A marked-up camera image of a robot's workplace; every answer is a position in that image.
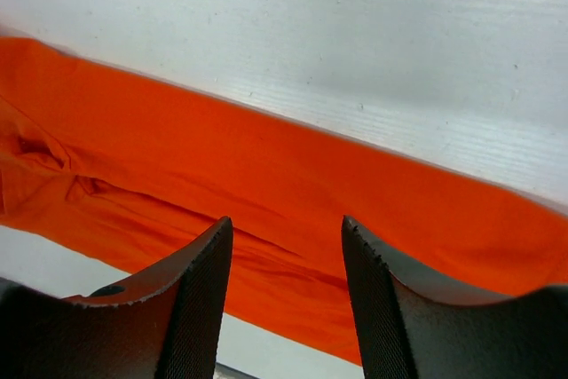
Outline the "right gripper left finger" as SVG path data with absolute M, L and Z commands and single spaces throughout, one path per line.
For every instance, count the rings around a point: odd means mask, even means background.
M 1 280 L 3 378 L 210 378 L 233 253 L 220 218 L 164 259 L 57 298 Z

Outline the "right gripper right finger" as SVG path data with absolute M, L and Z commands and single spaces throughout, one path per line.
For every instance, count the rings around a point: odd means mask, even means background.
M 505 296 L 449 277 L 342 223 L 366 378 L 565 378 L 567 287 Z

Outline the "orange t-shirt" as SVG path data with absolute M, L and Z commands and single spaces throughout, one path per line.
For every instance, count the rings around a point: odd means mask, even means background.
M 508 295 L 567 280 L 567 220 L 507 190 L 1 41 L 1 222 L 125 272 L 234 227 L 226 310 L 359 363 L 341 222 Z

